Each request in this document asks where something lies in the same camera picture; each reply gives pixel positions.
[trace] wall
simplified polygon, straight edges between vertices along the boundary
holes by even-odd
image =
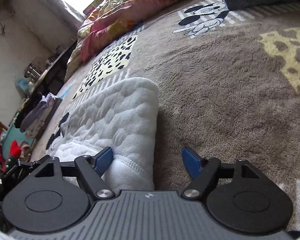
[[[8,0],[16,18],[35,34],[43,46],[52,52],[61,45],[69,47],[76,39],[77,33],[71,31],[58,17],[38,0]]]
[[[21,101],[15,88],[16,78],[23,76],[36,56],[48,58],[50,52],[14,17],[6,12],[0,13],[0,17],[5,25],[5,36],[0,36],[0,121],[8,125]]]

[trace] dalmatian spot pattern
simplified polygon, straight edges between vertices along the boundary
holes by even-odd
[[[130,60],[133,45],[138,38],[138,33],[132,35],[117,46],[110,46],[101,52],[94,60],[90,71],[81,82],[73,99],[100,82],[108,75],[125,68]]]

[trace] mickey mouse print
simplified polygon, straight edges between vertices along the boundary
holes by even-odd
[[[185,10],[184,13],[191,13],[192,15],[185,17],[178,23],[184,28],[174,30],[172,33],[185,32],[186,36],[198,36],[222,24],[229,10],[223,2],[214,2],[208,5],[191,7]]]

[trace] black cloth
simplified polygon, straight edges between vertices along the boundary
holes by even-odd
[[[34,109],[37,106],[37,104],[40,102],[41,99],[42,99],[42,93],[36,93],[31,96],[30,100],[25,104],[25,106],[20,111],[20,113],[17,116],[17,119],[14,122],[14,126],[16,128],[18,129],[20,128],[23,119],[27,116],[27,114],[29,114],[29,112],[32,109]]]
[[[61,135],[60,125],[62,125],[65,121],[67,121],[67,119],[68,119],[68,117],[69,117],[69,114],[70,114],[69,112],[66,113],[66,114],[63,116],[63,118],[61,119],[61,121],[59,122],[59,125],[58,125],[59,130],[57,131],[57,133],[56,133],[56,134],[53,133],[53,134],[50,136],[50,139],[48,140],[48,143],[47,143],[47,146],[46,146],[46,150],[49,149],[50,145],[51,145],[52,142],[55,140],[55,138],[57,138],[57,137],[59,137],[59,136]]]
[[[289,231],[288,234],[293,238],[293,239],[298,239],[300,237],[300,231]]]

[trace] metal screw cap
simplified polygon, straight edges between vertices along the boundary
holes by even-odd
[[[101,189],[97,191],[97,196],[101,198],[110,198],[113,196],[113,193],[109,189]]]
[[[197,197],[200,195],[200,192],[195,190],[195,189],[187,189],[183,192],[183,194],[186,196],[186,197],[190,197],[190,198],[193,198],[193,197]]]

